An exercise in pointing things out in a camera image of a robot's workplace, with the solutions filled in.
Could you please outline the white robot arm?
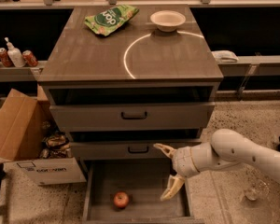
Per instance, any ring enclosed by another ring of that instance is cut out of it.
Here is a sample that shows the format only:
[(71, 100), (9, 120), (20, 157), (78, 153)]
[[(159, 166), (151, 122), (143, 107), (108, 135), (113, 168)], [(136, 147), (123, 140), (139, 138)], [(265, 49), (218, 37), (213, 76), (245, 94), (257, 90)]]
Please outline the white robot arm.
[(188, 178), (207, 170), (227, 170), (241, 163), (259, 169), (280, 184), (280, 152), (258, 145), (233, 130), (217, 130), (209, 142), (193, 147), (175, 149), (156, 143), (154, 148), (172, 161), (176, 171), (176, 175), (169, 175), (162, 201), (172, 199)]

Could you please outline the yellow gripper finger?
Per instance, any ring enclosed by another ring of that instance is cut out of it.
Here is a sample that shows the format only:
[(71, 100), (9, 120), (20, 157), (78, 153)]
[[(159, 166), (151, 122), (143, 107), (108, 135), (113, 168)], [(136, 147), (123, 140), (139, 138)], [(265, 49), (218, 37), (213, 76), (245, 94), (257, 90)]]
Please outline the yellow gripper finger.
[(171, 159), (176, 152), (175, 148), (161, 144), (161, 143), (156, 143), (153, 146), (154, 146), (154, 148), (160, 150), (169, 159)]
[(167, 188), (161, 195), (162, 201), (172, 199), (185, 184), (185, 178), (181, 175), (169, 175)]

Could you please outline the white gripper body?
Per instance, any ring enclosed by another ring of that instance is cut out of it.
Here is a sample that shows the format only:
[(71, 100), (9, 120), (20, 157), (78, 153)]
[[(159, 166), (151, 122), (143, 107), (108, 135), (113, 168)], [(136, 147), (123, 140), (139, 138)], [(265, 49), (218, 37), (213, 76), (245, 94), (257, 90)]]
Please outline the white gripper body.
[(182, 147), (175, 151), (172, 158), (174, 170), (182, 177), (192, 177), (199, 173), (195, 167), (190, 147)]

